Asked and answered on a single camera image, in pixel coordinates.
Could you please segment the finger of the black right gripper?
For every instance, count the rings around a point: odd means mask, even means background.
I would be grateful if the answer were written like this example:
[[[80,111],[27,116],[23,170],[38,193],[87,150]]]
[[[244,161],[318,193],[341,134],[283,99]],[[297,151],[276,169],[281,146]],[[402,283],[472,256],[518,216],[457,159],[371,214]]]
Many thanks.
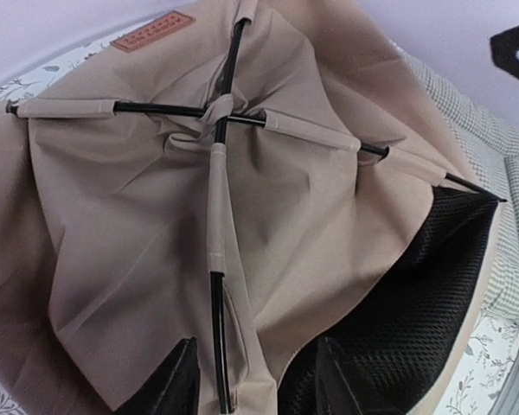
[[[495,67],[519,80],[519,25],[493,35],[490,53]]]

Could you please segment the beige fabric pet tent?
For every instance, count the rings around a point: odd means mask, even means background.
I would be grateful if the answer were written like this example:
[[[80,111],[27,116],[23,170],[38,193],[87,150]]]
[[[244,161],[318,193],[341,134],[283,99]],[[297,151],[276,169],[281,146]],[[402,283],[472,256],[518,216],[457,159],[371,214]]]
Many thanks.
[[[368,383],[369,414],[434,412],[484,298],[503,202],[445,179],[478,185],[353,1],[184,5],[32,98],[189,106],[201,118],[19,118],[0,102],[0,384],[20,412],[114,414],[195,337],[197,414],[221,414],[212,105],[243,18],[232,113],[267,124],[227,122],[230,414],[318,414],[322,337]]]

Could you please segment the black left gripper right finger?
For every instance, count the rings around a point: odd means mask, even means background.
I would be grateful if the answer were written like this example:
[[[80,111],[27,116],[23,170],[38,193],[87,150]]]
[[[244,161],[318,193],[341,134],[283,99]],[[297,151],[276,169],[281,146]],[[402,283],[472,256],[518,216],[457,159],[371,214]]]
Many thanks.
[[[329,337],[317,341],[318,414],[369,414],[369,385],[340,345]]]

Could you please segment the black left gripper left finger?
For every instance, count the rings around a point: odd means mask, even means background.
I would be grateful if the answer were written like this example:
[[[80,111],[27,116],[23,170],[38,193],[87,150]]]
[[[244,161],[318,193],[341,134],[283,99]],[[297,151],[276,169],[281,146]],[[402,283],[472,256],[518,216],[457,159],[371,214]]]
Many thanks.
[[[118,415],[189,415],[198,413],[199,364],[195,337],[179,341]]]

